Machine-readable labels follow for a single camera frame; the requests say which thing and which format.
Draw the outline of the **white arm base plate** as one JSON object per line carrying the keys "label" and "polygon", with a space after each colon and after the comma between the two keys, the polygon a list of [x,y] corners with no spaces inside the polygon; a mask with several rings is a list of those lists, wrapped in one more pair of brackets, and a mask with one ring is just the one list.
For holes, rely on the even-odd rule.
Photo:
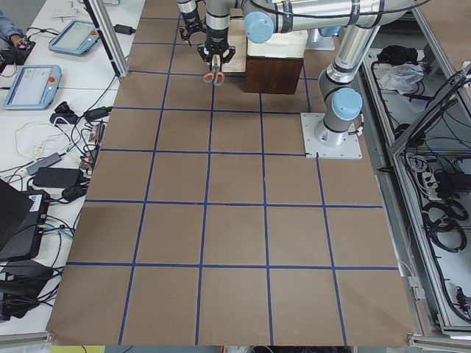
{"label": "white arm base plate", "polygon": [[316,51],[334,51],[335,43],[332,36],[324,37],[318,29],[309,29],[307,31],[308,39],[305,45],[306,50]]}
{"label": "white arm base plate", "polygon": [[360,160],[363,155],[353,122],[346,132],[332,132],[324,113],[301,113],[305,156],[311,159]]}

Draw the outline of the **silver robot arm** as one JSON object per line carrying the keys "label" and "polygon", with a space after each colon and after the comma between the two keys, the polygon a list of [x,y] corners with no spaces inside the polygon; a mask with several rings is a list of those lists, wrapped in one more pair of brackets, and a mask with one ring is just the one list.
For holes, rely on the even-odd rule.
{"label": "silver robot arm", "polygon": [[264,43],[274,33],[345,26],[329,68],[332,79],[343,82],[358,70],[379,28],[414,6],[413,1],[207,1],[206,41],[198,45],[198,52],[211,71],[218,72],[231,61],[235,54],[228,43],[232,9],[242,10],[244,29],[253,43]]}
{"label": "silver robot arm", "polygon": [[253,43],[265,43],[275,33],[346,27],[334,61],[319,79],[327,103],[327,115],[320,129],[327,133],[328,145],[333,144],[332,138],[344,137],[348,130],[333,109],[336,92],[353,81],[380,27],[420,6],[418,1],[207,1],[205,18],[201,19],[195,1],[177,4],[185,24],[180,29],[181,38],[189,41],[194,33],[206,35],[197,49],[209,66],[204,80],[215,86],[223,83],[222,66],[236,53],[228,42],[233,9],[242,11],[244,30]]}

